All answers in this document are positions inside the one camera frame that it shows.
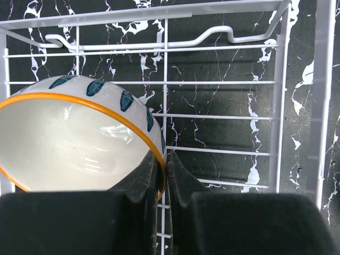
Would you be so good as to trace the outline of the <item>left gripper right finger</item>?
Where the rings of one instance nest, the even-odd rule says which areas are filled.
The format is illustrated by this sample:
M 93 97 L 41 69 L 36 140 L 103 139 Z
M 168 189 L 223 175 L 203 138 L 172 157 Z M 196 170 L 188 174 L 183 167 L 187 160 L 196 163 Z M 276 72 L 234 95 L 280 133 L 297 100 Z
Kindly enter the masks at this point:
M 339 254 L 305 196 L 214 192 L 167 158 L 173 246 L 178 254 Z

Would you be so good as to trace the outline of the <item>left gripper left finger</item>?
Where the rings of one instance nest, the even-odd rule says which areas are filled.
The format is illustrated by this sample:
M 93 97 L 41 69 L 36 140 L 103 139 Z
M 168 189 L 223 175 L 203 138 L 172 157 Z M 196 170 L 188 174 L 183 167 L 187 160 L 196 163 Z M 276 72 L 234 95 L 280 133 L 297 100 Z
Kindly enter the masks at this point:
M 1 197 L 1 254 L 155 254 L 159 163 L 147 153 L 108 191 Z

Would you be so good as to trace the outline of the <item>white bowl orange rim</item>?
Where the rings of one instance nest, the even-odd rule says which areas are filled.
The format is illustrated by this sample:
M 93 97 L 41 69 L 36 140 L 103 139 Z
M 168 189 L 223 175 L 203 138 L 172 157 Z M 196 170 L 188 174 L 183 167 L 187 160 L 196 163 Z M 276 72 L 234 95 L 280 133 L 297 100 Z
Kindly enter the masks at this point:
M 61 75 L 1 102 L 1 172 L 27 192 L 108 190 L 151 153 L 166 185 L 162 130 L 136 96 L 113 83 Z

